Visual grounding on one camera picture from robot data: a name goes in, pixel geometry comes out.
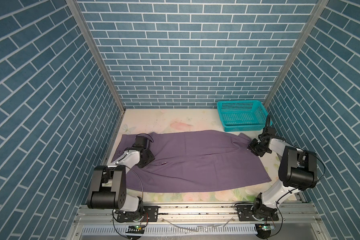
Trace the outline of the purple trousers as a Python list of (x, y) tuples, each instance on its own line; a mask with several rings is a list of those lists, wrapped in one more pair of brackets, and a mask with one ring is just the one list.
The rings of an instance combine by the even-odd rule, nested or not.
[(150, 133), (155, 160), (127, 174), (127, 188), (148, 193), (218, 192), (271, 181), (245, 134), (214, 130)]

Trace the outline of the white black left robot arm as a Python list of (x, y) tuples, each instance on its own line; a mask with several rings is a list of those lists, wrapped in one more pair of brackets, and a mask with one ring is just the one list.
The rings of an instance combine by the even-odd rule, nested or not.
[(118, 223), (148, 222), (143, 197), (127, 193), (127, 173), (135, 173), (134, 166), (143, 168), (154, 159), (149, 144), (134, 144), (114, 162), (95, 167), (86, 200), (88, 208), (112, 210)]

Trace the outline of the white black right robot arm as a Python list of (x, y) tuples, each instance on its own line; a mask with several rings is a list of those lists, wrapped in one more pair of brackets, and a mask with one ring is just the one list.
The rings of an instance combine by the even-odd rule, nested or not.
[(258, 157), (266, 153), (276, 153), (281, 157), (279, 180), (254, 200), (252, 214), (258, 221), (273, 218), (281, 203), (298, 192), (314, 188), (319, 180), (317, 154), (295, 147), (282, 138), (265, 136), (253, 139), (248, 149)]

